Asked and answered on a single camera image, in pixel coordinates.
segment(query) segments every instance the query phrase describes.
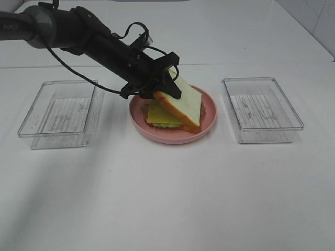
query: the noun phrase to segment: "white surface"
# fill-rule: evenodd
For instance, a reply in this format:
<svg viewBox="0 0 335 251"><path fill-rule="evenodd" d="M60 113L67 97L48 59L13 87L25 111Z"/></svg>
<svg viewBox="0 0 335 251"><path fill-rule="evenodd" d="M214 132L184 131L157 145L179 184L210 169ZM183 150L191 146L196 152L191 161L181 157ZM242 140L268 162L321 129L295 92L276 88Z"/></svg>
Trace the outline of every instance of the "white surface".
<svg viewBox="0 0 335 251"><path fill-rule="evenodd" d="M36 3L26 2L18 11ZM60 8L69 10L77 5L91 10L119 34L123 34L134 21L145 23L153 38L153 46L176 52L181 64L333 60L293 17L272 0L62 1ZM132 30L126 43L131 43L139 32L139 28ZM24 41L3 41L0 52L0 67L59 65L46 50L31 48ZM57 53L72 66L97 65L84 55L77 57L60 50Z"/></svg>
<svg viewBox="0 0 335 251"><path fill-rule="evenodd" d="M23 0L0 0L0 11L13 12L22 4Z"/></svg>
<svg viewBox="0 0 335 251"><path fill-rule="evenodd" d="M102 67L80 72L113 88ZM142 137L129 100L106 94L95 144L29 150L17 137L43 81L63 68L1 69L0 250L335 250L333 63L181 66L209 92L218 121L204 138ZM305 124L291 144L240 145L221 79L275 77Z"/></svg>
<svg viewBox="0 0 335 251"><path fill-rule="evenodd" d="M297 21L313 34L326 0L276 0Z"/></svg>
<svg viewBox="0 0 335 251"><path fill-rule="evenodd" d="M335 0L326 0L314 36L332 55L335 55Z"/></svg>

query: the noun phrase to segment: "pink plate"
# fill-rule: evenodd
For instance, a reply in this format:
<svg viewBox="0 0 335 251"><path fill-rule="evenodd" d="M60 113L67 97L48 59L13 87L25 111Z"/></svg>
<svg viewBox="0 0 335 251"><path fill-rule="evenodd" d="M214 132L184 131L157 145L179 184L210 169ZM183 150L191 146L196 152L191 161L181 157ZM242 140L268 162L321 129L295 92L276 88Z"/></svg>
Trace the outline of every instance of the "pink plate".
<svg viewBox="0 0 335 251"><path fill-rule="evenodd" d="M164 144L185 144L203 137L213 126L217 116L217 109L214 100L208 93L198 87L193 86L193 88L203 94L202 104L206 108L205 114L200 119L200 132L190 133L182 130L162 129L148 126L144 121L143 113L141 111L141 107L146 103L146 100L139 96L134 96L129 104L130 116L136 129L150 140Z"/></svg>

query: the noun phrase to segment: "cheese slice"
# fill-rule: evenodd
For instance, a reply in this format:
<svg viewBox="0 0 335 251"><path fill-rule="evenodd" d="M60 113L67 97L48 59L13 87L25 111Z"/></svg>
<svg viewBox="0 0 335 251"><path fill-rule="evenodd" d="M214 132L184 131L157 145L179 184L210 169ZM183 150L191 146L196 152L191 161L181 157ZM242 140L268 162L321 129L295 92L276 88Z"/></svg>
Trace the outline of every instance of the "cheese slice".
<svg viewBox="0 0 335 251"><path fill-rule="evenodd" d="M149 100L149 111L147 123L165 123L165 124L175 124L182 125L182 121L171 113L169 113L162 105L157 101Z"/></svg>

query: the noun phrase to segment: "bread slice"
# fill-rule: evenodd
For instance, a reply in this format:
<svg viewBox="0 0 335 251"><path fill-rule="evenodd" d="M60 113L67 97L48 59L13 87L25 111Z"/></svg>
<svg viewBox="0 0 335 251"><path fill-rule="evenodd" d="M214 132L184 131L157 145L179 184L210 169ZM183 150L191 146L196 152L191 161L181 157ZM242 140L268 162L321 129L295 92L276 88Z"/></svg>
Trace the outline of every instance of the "bread slice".
<svg viewBox="0 0 335 251"><path fill-rule="evenodd" d="M169 70L169 73L172 78L176 76L172 70ZM180 99L161 91L154 92L153 96L169 113L182 121L187 131L199 132L202 94L180 76L174 82L182 91Z"/></svg>

